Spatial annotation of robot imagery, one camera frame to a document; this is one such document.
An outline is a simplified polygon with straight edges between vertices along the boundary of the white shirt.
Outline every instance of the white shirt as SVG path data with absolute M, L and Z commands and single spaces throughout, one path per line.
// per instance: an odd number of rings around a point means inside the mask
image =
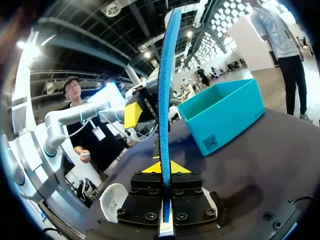
M 268 37 L 277 59 L 299 55 L 288 26 L 277 14 L 254 7 L 250 17 L 259 35 Z

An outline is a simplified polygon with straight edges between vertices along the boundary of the glasses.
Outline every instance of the glasses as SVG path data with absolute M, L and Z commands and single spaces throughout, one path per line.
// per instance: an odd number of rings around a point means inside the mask
M 79 86 L 79 83 L 75 82 L 73 84 L 70 84 L 68 85 L 66 88 L 65 88 L 65 91 L 66 92 L 69 92 L 71 89 L 75 88 L 75 87 L 78 87 Z

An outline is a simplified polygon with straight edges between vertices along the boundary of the hand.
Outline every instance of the hand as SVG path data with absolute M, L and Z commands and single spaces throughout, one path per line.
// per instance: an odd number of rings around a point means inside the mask
M 305 56 L 304 56 L 303 52 L 301 51 L 300 47 L 298 48 L 298 50 L 299 50 L 299 54 L 300 54 L 300 57 L 301 57 L 301 61 L 303 62 L 305 60 Z
M 81 152 L 81 154 L 89 154 L 90 152 L 88 151 L 88 150 L 83 150 L 82 152 Z M 84 157 L 84 156 L 82 156 L 80 154 L 80 160 L 83 162 L 83 163 L 85 163 L 85 164 L 87 164 L 87 163 L 89 163 L 90 162 L 90 156 L 87 156 L 87 157 Z

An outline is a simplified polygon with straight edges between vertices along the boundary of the cap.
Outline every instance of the cap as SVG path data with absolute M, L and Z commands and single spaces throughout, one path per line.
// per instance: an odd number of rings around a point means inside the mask
M 77 82 L 79 82 L 79 78 L 77 76 L 68 76 L 65 80 L 64 80 L 64 83 L 63 83 L 63 87 L 62 87 L 62 90 L 63 90 L 63 93 L 66 94 L 66 86 L 73 80 L 76 80 Z

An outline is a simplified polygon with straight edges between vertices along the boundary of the black cable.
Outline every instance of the black cable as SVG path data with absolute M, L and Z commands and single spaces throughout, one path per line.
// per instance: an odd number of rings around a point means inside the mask
M 304 200 L 304 199 L 309 199 L 309 200 L 312 200 L 314 199 L 315 197 L 314 196 L 311 196 L 311 195 L 305 195 L 305 196 L 301 196 L 301 197 L 298 197 L 296 198 L 295 200 L 293 201 L 289 201 L 289 203 L 291 204 L 295 204 L 296 202 L 300 201 L 300 200 Z
M 55 229 L 55 228 L 47 227 L 47 228 L 45 228 L 45 229 L 42 230 L 42 232 L 43 232 L 44 234 L 47 233 L 48 231 L 55 231 L 55 232 L 57 232 L 58 234 L 61 235 L 61 233 L 60 233 L 57 229 Z

